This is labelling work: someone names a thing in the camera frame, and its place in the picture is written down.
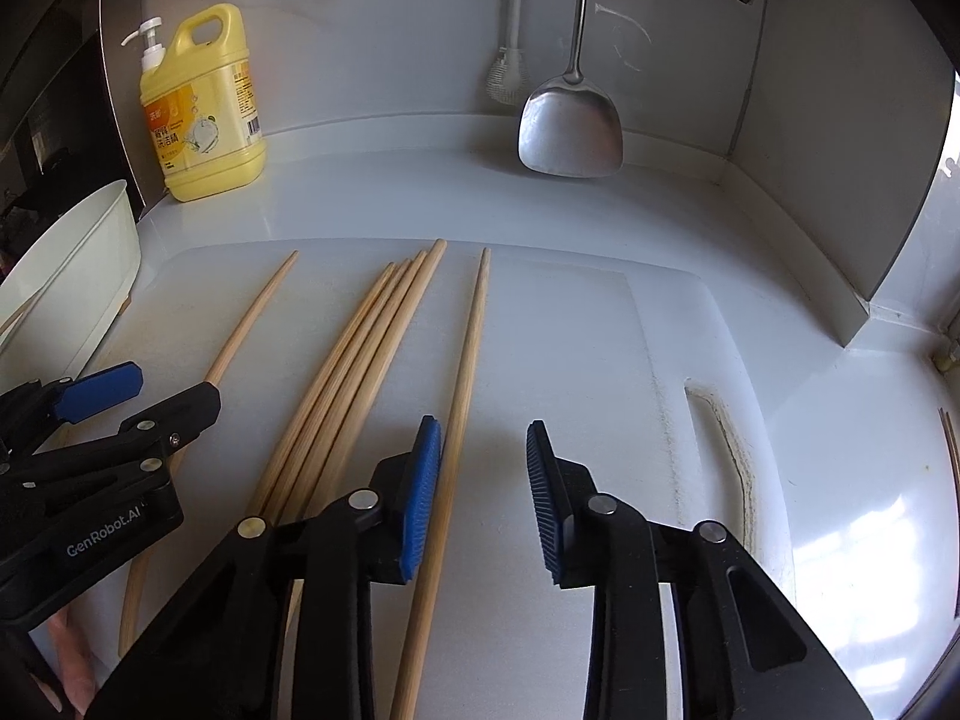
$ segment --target bottle handle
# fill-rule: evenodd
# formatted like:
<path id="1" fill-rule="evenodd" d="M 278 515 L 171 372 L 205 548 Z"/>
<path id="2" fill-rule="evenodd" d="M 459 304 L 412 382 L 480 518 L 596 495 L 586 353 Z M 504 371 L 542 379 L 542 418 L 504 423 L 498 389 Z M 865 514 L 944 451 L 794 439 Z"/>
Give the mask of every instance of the bottle handle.
<path id="1" fill-rule="evenodd" d="M 234 30 L 243 29 L 240 10 L 236 5 L 231 5 L 227 2 L 212 5 L 206 10 L 202 10 L 200 13 L 195 13 L 193 16 L 185 19 L 181 25 L 176 28 L 176 34 L 170 46 L 174 54 L 180 56 L 189 52 L 189 50 L 194 50 L 197 44 L 193 41 L 193 30 L 213 20 L 220 22 L 220 34 L 210 41 L 210 46 L 224 44 Z"/>

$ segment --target metal spatula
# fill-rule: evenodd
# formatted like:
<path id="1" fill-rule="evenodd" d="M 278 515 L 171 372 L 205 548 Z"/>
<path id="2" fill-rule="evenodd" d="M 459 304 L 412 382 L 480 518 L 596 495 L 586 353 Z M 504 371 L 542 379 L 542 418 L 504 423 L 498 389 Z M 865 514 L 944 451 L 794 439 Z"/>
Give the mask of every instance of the metal spatula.
<path id="1" fill-rule="evenodd" d="M 520 119 L 520 161 L 572 178 L 611 175 L 623 165 L 623 131 L 613 102 L 580 72 L 587 0 L 577 0 L 570 63 L 530 95 Z"/>

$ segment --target white cutting board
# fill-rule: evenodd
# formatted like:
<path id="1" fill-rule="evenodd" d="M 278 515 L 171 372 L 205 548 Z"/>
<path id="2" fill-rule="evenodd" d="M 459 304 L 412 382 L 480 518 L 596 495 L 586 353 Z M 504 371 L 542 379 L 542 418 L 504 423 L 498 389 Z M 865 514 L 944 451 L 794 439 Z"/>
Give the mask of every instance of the white cutting board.
<path id="1" fill-rule="evenodd" d="M 124 416 L 200 381 L 295 247 L 299 261 L 224 377 L 220 419 L 189 447 L 176 479 L 185 522 L 155 551 L 143 623 L 242 517 L 272 446 L 368 285 L 418 244 L 318 240 L 186 251 L 136 294 L 88 369 L 134 360 L 145 384 L 136 400 L 75 428 L 71 440 L 111 433 Z M 381 458 L 407 450 L 421 415 L 445 423 L 479 254 L 479 245 L 450 245 L 368 418 L 344 491 L 365 485 Z M 685 528 L 706 518 L 727 522 L 792 595 L 776 465 L 706 286 L 654 266 L 493 247 L 419 718 L 582 715 L 592 591 L 555 589 L 542 564 L 524 456 L 534 419 L 544 420 L 558 455 L 586 464 L 600 490 L 649 519 Z M 125 580 L 122 568 L 77 604 L 94 653 L 109 667 Z M 374 587 L 381 716 L 411 589 Z M 674 699 L 677 691 L 671 680 Z"/>

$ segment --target yellow plastic jug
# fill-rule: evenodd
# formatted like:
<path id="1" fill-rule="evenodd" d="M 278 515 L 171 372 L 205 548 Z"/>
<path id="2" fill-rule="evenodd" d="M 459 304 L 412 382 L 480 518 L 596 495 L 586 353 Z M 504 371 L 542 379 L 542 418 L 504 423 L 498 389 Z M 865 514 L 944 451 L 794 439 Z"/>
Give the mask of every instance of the yellow plastic jug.
<path id="1" fill-rule="evenodd" d="M 195 43 L 194 30 L 212 20 L 219 20 L 220 34 Z M 147 20 L 127 40 L 146 39 L 140 104 L 167 188 L 186 201 L 250 183 L 263 170 L 267 145 L 240 10 L 218 4 L 191 16 L 176 28 L 169 50 L 157 44 L 159 25 L 160 19 Z"/>

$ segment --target metal pin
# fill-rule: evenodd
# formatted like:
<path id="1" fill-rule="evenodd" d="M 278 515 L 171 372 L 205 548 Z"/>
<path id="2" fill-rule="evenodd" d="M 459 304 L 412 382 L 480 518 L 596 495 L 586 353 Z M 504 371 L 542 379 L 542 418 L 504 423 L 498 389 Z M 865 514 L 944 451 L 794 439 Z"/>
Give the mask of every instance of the metal pin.
<path id="1" fill-rule="evenodd" d="M 592 495 L 587 507 L 597 514 L 613 514 L 616 511 L 616 498 L 610 495 Z"/>
<path id="2" fill-rule="evenodd" d="M 347 503 L 350 504 L 352 509 L 357 509 L 358 512 L 366 512 L 376 506 L 379 500 L 380 496 L 373 490 L 357 490 L 356 493 L 352 493 L 347 498 Z"/>
<path id="3" fill-rule="evenodd" d="M 265 530 L 267 530 L 267 523 L 260 517 L 247 517 L 237 525 L 237 533 L 241 538 L 258 538 L 263 536 Z"/>
<path id="4" fill-rule="evenodd" d="M 700 538 L 712 544 L 722 544 L 727 540 L 727 529 L 713 520 L 701 523 L 697 532 L 700 534 Z"/>

